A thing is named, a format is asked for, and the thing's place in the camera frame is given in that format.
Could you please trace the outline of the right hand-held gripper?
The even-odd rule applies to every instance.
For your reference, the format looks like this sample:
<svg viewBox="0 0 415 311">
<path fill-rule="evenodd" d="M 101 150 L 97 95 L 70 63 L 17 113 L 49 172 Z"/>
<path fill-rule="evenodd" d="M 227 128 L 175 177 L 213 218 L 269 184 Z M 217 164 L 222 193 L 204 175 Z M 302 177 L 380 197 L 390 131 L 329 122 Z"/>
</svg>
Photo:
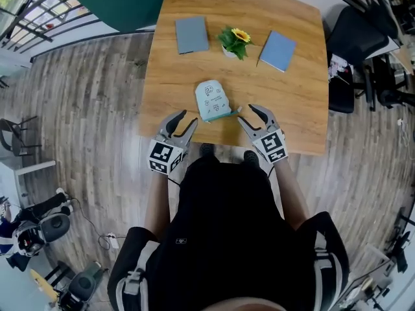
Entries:
<svg viewBox="0 0 415 311">
<path fill-rule="evenodd" d="M 262 128 L 254 128 L 244 117 L 237 117 L 239 124 L 250 140 L 253 141 L 255 148 L 270 164 L 287 158 L 288 151 L 285 136 L 279 128 L 274 114 L 269 109 L 257 104 L 249 104 L 248 106 L 265 123 L 268 131 L 263 135 Z"/>
</svg>

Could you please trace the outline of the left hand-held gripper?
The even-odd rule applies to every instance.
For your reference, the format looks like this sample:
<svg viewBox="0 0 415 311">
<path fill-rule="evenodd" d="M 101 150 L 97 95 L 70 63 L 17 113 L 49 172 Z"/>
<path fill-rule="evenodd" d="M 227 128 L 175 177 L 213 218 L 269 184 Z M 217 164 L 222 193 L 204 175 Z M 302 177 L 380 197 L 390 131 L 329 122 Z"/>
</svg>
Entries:
<svg viewBox="0 0 415 311">
<path fill-rule="evenodd" d="M 183 160 L 188 152 L 189 143 L 198 126 L 194 118 L 180 135 L 172 135 L 185 117 L 186 109 L 174 112 L 164 118 L 159 132 L 151 139 L 148 150 L 148 168 L 169 175 Z"/>
</svg>

